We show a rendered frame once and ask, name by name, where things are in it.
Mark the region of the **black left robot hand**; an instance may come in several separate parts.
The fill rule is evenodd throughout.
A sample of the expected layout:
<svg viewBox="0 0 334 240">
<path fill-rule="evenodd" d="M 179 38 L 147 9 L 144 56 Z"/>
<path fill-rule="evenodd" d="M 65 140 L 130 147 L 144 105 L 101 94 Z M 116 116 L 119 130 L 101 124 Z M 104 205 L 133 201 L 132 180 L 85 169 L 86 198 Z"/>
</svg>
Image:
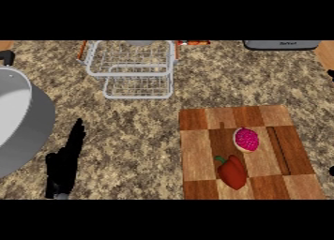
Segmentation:
<svg viewBox="0 0 334 240">
<path fill-rule="evenodd" d="M 46 156 L 48 164 L 48 187 L 46 198 L 55 199 L 57 194 L 67 193 L 76 186 L 77 171 L 79 171 L 79 155 L 86 137 L 83 120 L 79 119 L 67 141 L 65 146 L 57 153 Z"/>
</svg>

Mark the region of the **pink frosted cupcake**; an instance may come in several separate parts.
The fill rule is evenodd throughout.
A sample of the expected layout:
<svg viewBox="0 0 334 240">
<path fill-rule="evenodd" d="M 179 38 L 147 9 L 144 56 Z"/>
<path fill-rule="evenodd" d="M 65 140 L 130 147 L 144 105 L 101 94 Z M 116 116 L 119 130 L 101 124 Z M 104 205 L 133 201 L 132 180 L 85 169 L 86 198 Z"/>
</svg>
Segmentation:
<svg viewBox="0 0 334 240">
<path fill-rule="evenodd" d="M 241 127 L 234 132 L 234 145 L 243 153 L 253 153 L 259 148 L 259 136 L 256 131 Z"/>
</svg>

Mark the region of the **checkered wooden cutting board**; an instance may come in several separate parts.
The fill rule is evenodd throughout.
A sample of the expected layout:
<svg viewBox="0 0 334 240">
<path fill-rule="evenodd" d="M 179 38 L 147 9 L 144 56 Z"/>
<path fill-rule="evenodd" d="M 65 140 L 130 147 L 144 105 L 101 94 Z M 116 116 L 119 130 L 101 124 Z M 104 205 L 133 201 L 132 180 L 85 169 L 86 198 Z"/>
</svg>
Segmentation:
<svg viewBox="0 0 334 240">
<path fill-rule="evenodd" d="M 188 109 L 179 113 L 184 189 L 188 199 L 324 199 L 322 186 L 300 141 L 290 112 L 283 105 Z M 234 133 L 257 133 L 259 148 L 244 153 Z M 249 177 L 232 189 L 221 180 L 215 158 L 235 155 Z"/>
</svg>

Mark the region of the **grey appliance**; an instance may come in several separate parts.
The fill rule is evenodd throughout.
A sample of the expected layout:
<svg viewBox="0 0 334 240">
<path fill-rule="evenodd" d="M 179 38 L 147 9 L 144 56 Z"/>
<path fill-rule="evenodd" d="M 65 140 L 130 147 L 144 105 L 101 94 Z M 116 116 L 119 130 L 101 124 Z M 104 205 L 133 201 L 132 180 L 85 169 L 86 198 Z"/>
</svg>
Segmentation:
<svg viewBox="0 0 334 240">
<path fill-rule="evenodd" d="M 254 51 L 308 51 L 319 44 L 319 40 L 244 40 L 246 48 Z"/>
</svg>

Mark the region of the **large grey pot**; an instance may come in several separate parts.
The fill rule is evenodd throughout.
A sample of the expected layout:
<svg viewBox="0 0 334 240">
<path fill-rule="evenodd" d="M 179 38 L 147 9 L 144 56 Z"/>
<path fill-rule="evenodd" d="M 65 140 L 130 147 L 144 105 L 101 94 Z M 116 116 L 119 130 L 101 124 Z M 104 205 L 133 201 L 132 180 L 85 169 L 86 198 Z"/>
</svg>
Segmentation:
<svg viewBox="0 0 334 240">
<path fill-rule="evenodd" d="M 0 178 L 34 158 L 54 132 L 57 106 L 21 70 L 15 53 L 0 51 Z"/>
</svg>

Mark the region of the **orange red box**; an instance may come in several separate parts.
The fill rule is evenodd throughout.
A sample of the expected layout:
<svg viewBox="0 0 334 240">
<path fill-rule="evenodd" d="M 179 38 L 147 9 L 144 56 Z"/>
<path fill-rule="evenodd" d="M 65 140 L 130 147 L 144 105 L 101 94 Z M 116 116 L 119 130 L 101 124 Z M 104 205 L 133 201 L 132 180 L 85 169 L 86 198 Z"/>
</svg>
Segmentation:
<svg viewBox="0 0 334 240">
<path fill-rule="evenodd" d="M 187 45 L 201 46 L 201 45 L 210 45 L 210 44 L 212 44 L 210 40 L 179 40 L 178 41 L 179 46 L 187 46 Z"/>
</svg>

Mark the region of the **red bell pepper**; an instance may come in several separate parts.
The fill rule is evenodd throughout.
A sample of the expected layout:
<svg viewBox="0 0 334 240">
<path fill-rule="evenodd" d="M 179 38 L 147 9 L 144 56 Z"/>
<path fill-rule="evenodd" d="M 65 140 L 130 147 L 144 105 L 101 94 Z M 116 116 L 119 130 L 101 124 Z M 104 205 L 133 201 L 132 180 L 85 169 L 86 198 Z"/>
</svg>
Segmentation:
<svg viewBox="0 0 334 240">
<path fill-rule="evenodd" d="M 247 173 L 243 162 L 235 155 L 228 158 L 216 156 L 215 160 L 221 162 L 218 174 L 225 184 L 235 190 L 240 190 L 247 184 Z"/>
</svg>

